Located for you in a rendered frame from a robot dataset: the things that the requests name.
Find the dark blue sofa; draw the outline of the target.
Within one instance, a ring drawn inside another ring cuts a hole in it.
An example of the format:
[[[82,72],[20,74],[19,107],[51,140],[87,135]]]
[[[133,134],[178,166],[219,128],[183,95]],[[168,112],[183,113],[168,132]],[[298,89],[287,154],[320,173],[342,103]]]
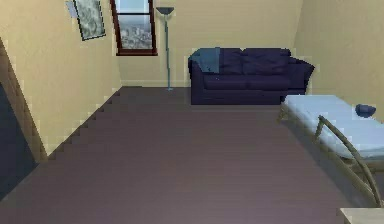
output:
[[[283,48],[220,48],[219,72],[188,58],[193,105],[278,105],[306,93],[315,67]]]

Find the red-brown framed window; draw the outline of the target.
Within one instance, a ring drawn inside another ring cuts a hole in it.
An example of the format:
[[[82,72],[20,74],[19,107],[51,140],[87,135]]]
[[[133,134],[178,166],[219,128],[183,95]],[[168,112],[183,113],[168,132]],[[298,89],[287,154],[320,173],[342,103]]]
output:
[[[156,56],[154,0],[110,0],[118,56]]]

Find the grey-blue floor lamp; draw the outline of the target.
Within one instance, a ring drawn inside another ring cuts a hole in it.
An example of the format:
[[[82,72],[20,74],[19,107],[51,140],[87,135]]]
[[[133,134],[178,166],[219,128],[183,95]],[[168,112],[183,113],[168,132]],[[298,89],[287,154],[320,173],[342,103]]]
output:
[[[169,27],[168,17],[174,11],[174,7],[157,7],[156,10],[162,15],[164,22],[164,33],[165,33],[165,53],[166,53],[166,69],[167,69],[167,90],[172,91],[171,87],[171,69],[170,69],[170,55],[169,55]]]

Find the blue blanket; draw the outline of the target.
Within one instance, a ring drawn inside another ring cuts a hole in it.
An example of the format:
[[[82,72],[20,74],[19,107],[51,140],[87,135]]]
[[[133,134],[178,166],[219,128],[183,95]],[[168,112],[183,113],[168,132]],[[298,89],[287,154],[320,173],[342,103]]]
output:
[[[218,73],[220,48],[200,48],[189,57],[189,60],[197,62],[202,72]]]

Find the black framed picture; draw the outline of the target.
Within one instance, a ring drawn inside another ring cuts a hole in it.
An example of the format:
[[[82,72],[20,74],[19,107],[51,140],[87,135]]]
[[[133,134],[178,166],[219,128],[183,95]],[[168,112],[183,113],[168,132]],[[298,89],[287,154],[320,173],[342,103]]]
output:
[[[74,6],[83,41],[106,35],[100,0],[74,0]]]

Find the dark blue cup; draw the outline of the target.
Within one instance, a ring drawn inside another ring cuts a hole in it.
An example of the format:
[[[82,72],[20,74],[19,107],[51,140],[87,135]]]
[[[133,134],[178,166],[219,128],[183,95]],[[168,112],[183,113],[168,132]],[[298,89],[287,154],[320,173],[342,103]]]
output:
[[[355,107],[355,112],[359,117],[369,118],[376,112],[376,108],[371,105],[358,104]]]

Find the beige table corner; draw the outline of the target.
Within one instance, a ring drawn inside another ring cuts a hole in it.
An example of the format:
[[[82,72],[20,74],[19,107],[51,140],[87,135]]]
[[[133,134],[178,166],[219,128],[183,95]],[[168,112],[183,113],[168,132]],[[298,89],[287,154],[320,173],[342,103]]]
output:
[[[341,208],[344,224],[384,224],[384,208]]]

